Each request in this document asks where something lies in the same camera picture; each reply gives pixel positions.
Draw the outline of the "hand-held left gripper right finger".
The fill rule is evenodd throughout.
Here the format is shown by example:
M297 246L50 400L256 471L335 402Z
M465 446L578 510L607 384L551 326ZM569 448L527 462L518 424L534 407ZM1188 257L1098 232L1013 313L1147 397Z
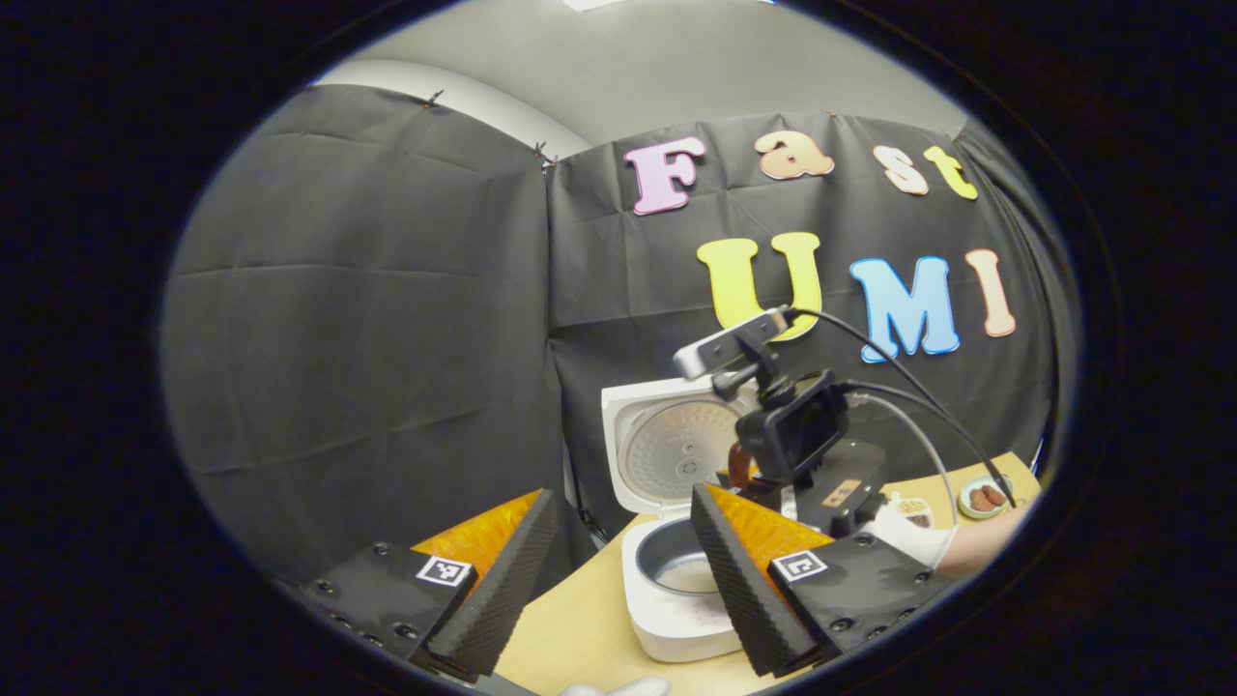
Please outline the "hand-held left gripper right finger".
M835 540L698 483L690 520L738 644L760 677L856 651L944 591L944 577L860 533Z

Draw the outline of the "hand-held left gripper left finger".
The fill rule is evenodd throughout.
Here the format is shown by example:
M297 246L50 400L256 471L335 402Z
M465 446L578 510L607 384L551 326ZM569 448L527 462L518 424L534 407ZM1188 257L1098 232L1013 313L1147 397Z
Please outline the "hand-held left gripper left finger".
M392 659L489 677L559 528L554 493L534 490L414 545L372 541L296 593Z

